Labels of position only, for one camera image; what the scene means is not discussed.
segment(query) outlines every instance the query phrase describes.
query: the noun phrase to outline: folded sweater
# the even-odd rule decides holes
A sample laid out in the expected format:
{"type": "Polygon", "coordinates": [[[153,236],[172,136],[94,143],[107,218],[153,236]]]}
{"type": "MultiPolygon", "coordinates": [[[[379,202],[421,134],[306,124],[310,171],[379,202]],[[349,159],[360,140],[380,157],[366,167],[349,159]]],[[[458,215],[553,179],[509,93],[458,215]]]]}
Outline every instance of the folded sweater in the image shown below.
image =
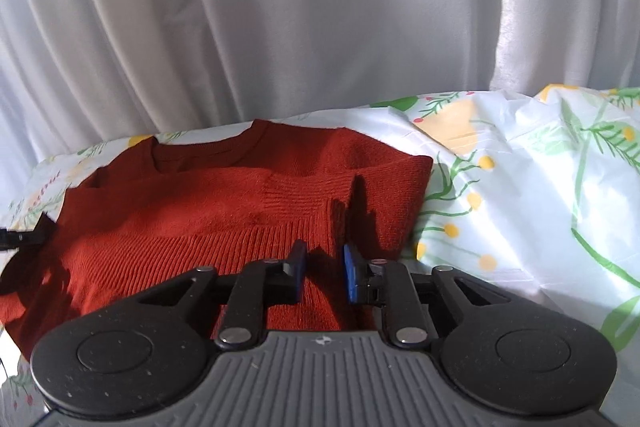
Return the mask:
{"type": "Polygon", "coordinates": [[[197,266],[224,275],[284,259],[303,239],[303,301],[271,307],[267,327],[369,328],[370,315],[348,304],[342,246],[396,259],[431,165],[348,129],[261,120],[219,142],[144,140],[68,189],[47,243],[11,259],[0,321],[30,357],[66,320],[197,266]]]}

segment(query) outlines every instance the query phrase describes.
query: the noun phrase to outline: screw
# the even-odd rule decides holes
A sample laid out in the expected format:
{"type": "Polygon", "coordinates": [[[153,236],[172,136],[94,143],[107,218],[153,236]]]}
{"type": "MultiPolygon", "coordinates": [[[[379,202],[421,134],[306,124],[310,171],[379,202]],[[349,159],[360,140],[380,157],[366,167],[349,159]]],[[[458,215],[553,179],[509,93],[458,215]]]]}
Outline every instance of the screw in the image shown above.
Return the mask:
{"type": "Polygon", "coordinates": [[[420,328],[401,328],[396,331],[396,339],[403,344],[418,344],[427,339],[427,332],[420,328]]]}
{"type": "Polygon", "coordinates": [[[251,331],[246,328],[226,328],[220,331],[218,338],[225,344],[242,344],[251,338],[251,331]]]}

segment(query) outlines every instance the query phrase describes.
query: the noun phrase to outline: curtain fold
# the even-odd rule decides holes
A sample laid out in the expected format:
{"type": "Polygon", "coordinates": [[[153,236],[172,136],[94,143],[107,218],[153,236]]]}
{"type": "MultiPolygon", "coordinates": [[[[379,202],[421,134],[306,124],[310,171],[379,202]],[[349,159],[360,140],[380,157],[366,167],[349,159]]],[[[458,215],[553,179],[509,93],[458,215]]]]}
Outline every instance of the curtain fold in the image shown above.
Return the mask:
{"type": "Polygon", "coordinates": [[[120,136],[548,83],[640,85],[640,0],[0,0],[0,203],[120,136]]]}

